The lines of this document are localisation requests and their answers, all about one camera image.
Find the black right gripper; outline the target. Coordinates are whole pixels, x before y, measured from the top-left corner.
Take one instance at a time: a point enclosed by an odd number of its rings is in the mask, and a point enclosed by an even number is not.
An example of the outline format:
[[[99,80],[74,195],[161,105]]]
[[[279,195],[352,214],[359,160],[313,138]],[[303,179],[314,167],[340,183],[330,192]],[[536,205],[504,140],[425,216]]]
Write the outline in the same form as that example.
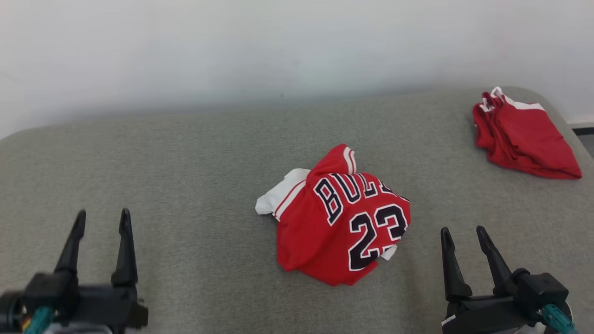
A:
[[[477,226],[481,250],[488,260],[495,296],[471,297],[455,254],[455,243],[447,227],[440,231],[447,316],[443,334],[517,334],[536,325],[541,295],[509,296],[507,283],[512,272],[483,226]]]

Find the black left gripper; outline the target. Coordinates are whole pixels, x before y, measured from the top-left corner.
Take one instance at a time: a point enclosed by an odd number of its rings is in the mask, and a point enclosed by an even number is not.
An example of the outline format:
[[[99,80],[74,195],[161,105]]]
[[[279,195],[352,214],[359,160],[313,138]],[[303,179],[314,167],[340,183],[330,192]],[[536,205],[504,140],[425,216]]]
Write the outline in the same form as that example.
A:
[[[77,275],[80,241],[84,237],[86,211],[77,213],[66,239],[54,273],[62,271]],[[112,285],[80,287],[77,322],[103,325],[113,332],[140,330],[148,325],[149,309],[140,301],[136,289],[138,273],[136,252],[129,209],[122,209],[119,223],[120,245],[116,269],[111,275]]]

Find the red shorts with white stripe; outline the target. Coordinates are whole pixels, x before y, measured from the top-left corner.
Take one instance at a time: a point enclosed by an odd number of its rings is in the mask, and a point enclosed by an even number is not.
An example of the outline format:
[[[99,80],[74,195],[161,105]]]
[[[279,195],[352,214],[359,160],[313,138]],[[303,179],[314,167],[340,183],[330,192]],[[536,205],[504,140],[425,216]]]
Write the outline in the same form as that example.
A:
[[[541,104],[514,101],[494,87],[472,114],[476,145],[490,163],[547,179],[582,178],[573,150]]]

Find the red Bulls basketball jersey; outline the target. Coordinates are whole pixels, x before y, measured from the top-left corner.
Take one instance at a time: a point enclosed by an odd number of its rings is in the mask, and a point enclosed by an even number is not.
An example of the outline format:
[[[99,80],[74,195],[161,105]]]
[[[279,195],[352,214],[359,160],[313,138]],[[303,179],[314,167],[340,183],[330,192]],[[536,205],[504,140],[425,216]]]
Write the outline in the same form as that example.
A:
[[[342,143],[312,169],[295,168],[255,203],[277,220],[277,260],[333,287],[390,260],[411,222],[410,201],[357,169]]]

